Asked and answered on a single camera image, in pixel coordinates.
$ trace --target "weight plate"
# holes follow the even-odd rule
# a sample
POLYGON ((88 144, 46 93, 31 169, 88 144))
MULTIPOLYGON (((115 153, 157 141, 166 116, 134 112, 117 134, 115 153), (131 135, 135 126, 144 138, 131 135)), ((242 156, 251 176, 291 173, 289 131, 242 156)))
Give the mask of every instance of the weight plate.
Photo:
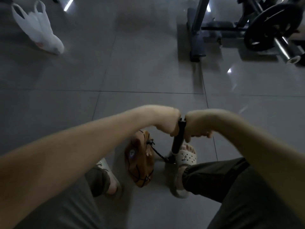
POLYGON ((274 47, 274 37, 290 37, 303 18, 300 7, 291 3, 274 5, 258 15, 244 34, 246 47, 252 51, 265 51, 274 47))

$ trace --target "brown basketball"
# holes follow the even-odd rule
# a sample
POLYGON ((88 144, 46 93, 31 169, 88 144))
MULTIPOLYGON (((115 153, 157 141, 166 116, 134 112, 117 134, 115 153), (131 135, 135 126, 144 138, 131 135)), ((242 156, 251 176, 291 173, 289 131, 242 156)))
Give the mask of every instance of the brown basketball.
POLYGON ((152 178, 155 152, 146 142, 151 140, 146 130, 137 131, 125 149, 125 165, 138 187, 146 186, 152 178))

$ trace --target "forearm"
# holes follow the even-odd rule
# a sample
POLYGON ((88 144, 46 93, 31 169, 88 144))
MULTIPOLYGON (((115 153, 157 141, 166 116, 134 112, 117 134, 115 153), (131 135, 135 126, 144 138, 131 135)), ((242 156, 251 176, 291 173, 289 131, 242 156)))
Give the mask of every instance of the forearm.
POLYGON ((13 222, 68 187, 125 138, 155 124, 152 114, 136 108, 52 134, 0 157, 0 215, 12 217, 4 228, 13 227, 13 222))
POLYGON ((227 138, 305 222, 305 154, 240 116, 218 110, 212 129, 227 138))

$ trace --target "shiny floor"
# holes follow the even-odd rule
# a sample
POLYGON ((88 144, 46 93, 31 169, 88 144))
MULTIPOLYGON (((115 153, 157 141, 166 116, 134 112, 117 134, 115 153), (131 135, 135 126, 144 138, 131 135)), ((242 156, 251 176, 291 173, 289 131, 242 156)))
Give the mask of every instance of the shiny floor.
MULTIPOLYGON (((26 11, 35 0, 15 0, 26 11)), ((186 10, 199 0, 42 0, 64 46, 60 56, 35 47, 0 5, 0 154, 59 130, 144 105, 183 114, 224 108, 295 146, 305 147, 305 69, 276 57, 207 45, 207 57, 189 62, 186 10)), ((236 0, 210 0, 206 19, 237 21, 236 0)), ((149 129, 167 154, 172 138, 149 129)), ((238 152, 220 135, 193 139, 199 162, 238 152)), ((219 204, 201 196, 181 200, 167 187, 164 163, 137 188, 124 171, 122 144, 107 157, 124 185, 119 202, 97 200, 116 228, 206 228, 219 204)))

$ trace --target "hand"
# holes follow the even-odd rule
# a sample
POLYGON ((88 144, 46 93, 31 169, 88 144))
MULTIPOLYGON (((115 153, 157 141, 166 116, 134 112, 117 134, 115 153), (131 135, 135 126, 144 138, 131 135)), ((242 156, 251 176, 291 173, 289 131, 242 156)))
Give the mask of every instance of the hand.
POLYGON ((156 126, 158 130, 170 134, 171 136, 178 135, 178 120, 181 118, 181 113, 178 109, 161 105, 150 105, 147 107, 154 112, 154 126, 156 126))
POLYGON ((185 115, 186 126, 184 130, 184 139, 186 142, 191 141, 191 137, 206 136, 212 137, 212 125, 217 110, 195 110, 185 115))

